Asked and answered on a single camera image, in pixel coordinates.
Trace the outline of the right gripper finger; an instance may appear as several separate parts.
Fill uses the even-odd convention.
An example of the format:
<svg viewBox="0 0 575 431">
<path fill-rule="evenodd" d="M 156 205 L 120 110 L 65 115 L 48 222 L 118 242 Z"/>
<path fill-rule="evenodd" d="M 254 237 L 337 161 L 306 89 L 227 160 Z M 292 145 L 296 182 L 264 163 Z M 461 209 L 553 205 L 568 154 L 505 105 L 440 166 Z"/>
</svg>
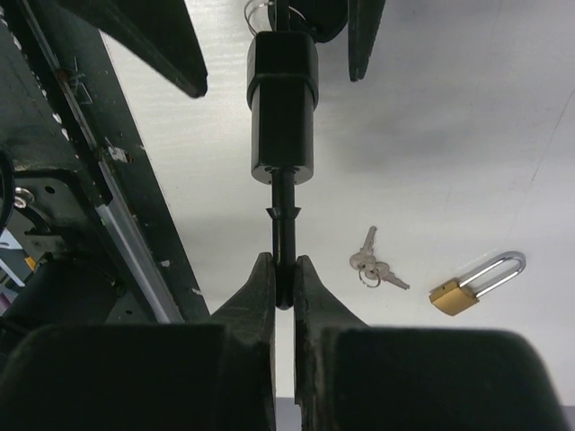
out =
<svg viewBox="0 0 575 431">
<path fill-rule="evenodd" d="M 35 330 L 1 377 L 4 430 L 272 430 L 275 269 L 196 324 Z"/>
<path fill-rule="evenodd" d="M 312 261 L 294 281 L 295 400 L 305 430 L 565 430 L 544 365 L 500 330 L 366 325 Z"/>
</svg>

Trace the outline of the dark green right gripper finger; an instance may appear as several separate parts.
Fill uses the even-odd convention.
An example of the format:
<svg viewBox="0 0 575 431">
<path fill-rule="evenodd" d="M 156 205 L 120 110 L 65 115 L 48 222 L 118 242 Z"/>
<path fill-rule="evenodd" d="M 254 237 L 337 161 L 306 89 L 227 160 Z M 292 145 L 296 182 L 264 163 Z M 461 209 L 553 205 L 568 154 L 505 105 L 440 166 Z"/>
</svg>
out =
<svg viewBox="0 0 575 431">
<path fill-rule="evenodd" d="M 351 82 L 365 78 L 385 3 L 385 0 L 348 1 L 348 63 Z"/>
<path fill-rule="evenodd" d="M 189 97 L 206 95 L 208 71 L 183 1 L 68 1 L 66 9 L 114 38 Z"/>
</svg>

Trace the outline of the keys of black padlock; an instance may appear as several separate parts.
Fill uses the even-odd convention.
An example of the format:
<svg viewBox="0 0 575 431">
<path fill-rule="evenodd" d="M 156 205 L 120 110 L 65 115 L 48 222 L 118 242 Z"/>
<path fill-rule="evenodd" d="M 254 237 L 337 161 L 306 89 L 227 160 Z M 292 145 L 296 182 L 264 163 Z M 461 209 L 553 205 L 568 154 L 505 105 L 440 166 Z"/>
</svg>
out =
<svg viewBox="0 0 575 431">
<path fill-rule="evenodd" d="M 250 33 L 301 31 L 316 43 L 333 40 L 348 21 L 345 0 L 246 1 L 243 18 Z"/>
</svg>

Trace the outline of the black padlock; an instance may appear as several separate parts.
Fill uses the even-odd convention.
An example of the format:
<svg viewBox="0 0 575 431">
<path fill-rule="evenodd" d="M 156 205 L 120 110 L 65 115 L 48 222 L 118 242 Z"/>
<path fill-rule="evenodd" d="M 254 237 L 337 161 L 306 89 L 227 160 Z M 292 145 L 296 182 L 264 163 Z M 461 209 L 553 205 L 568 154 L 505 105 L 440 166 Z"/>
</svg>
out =
<svg viewBox="0 0 575 431">
<path fill-rule="evenodd" d="M 314 175 L 318 54 L 297 31 L 262 31 L 247 58 L 246 100 L 252 114 L 252 176 L 271 187 L 276 305 L 293 305 L 296 266 L 295 188 Z"/>
</svg>

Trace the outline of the silver keys of long padlock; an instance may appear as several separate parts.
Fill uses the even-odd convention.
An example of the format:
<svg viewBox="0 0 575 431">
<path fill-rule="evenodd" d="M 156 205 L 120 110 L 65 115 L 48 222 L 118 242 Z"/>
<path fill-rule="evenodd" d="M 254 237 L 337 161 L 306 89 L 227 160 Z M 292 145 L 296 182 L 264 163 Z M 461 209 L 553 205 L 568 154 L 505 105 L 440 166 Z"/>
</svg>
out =
<svg viewBox="0 0 575 431">
<path fill-rule="evenodd" d="M 376 232 L 375 226 L 368 228 L 359 251 L 349 257 L 349 265 L 357 272 L 360 283 L 367 288 L 375 289 L 383 283 L 389 283 L 402 290 L 409 290 L 410 286 L 393 273 L 388 263 L 376 258 Z"/>
</svg>

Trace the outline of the long shackle brass padlock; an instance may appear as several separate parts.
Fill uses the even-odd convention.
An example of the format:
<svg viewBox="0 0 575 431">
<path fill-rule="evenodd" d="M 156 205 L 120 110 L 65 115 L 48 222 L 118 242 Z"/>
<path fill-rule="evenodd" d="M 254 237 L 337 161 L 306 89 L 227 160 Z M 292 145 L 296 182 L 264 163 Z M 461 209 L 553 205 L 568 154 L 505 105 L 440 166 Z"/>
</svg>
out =
<svg viewBox="0 0 575 431">
<path fill-rule="evenodd" d="M 429 293 L 429 302 L 448 316 L 468 310 L 480 299 L 519 276 L 526 268 L 520 251 L 505 251 L 461 277 L 454 277 Z"/>
</svg>

